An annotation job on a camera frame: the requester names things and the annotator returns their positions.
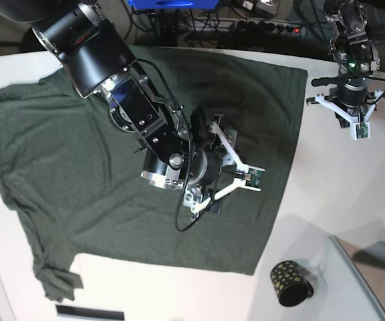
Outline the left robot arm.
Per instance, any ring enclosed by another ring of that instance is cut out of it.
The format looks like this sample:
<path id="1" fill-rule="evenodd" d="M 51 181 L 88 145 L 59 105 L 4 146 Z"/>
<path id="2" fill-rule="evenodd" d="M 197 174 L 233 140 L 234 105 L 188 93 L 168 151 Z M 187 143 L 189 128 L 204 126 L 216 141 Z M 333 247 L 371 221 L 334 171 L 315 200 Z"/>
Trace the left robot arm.
<path id="1" fill-rule="evenodd" d="M 323 12 L 332 27 L 329 51 L 338 64 L 338 75 L 317 78 L 312 86 L 332 85 L 324 99 L 360 123 L 367 112 L 385 99 L 385 79 L 377 78 L 380 57 L 366 34 L 367 18 L 358 1 L 324 1 Z"/>

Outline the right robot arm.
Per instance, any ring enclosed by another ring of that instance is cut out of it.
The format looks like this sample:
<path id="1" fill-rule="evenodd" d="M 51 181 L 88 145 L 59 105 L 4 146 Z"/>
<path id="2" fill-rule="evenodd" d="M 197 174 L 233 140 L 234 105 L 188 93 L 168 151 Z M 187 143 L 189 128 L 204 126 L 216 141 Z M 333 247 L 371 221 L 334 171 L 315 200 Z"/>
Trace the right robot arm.
<path id="1" fill-rule="evenodd" d="M 78 94 L 104 95 L 112 124 L 135 134 L 146 151 L 142 177 L 181 191 L 179 206 L 198 221 L 221 200 L 249 187 L 253 172 L 215 118 L 202 108 L 186 117 L 173 93 L 161 96 L 96 1 L 0 1 L 0 15 L 31 26 L 62 64 Z"/>

